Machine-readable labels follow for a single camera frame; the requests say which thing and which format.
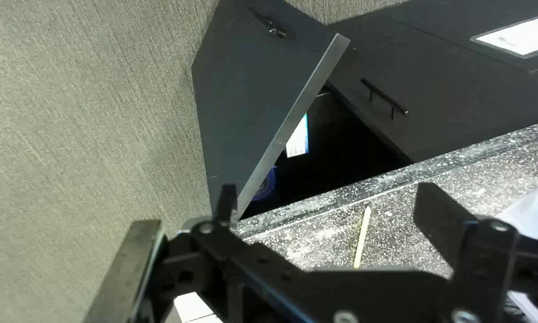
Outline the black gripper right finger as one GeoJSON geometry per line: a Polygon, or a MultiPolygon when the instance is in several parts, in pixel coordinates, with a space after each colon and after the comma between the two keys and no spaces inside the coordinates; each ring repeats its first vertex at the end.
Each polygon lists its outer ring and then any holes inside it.
{"type": "Polygon", "coordinates": [[[480,219],[437,183],[419,185],[413,219],[453,268],[455,280],[467,278],[480,219]]]}

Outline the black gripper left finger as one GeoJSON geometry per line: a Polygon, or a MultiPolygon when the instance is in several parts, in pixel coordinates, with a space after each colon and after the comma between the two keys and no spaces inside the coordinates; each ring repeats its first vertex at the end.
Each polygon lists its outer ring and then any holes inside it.
{"type": "Polygon", "coordinates": [[[232,217],[238,212],[238,187],[236,185],[225,185],[221,189],[214,221],[221,226],[230,228],[234,224],[232,217]]]}

